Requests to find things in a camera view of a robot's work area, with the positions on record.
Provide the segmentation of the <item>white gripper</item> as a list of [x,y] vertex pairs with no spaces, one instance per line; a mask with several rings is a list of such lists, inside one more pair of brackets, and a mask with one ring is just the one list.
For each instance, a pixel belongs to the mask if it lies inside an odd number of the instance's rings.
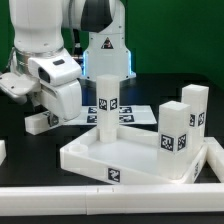
[[56,87],[42,84],[34,99],[57,117],[72,120],[81,112],[81,85],[78,80]]

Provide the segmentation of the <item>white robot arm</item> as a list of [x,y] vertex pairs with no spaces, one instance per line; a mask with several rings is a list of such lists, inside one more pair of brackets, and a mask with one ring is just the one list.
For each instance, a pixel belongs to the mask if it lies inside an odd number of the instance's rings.
[[0,90],[71,120],[81,110],[80,81],[133,76],[121,0],[9,0],[14,28]]

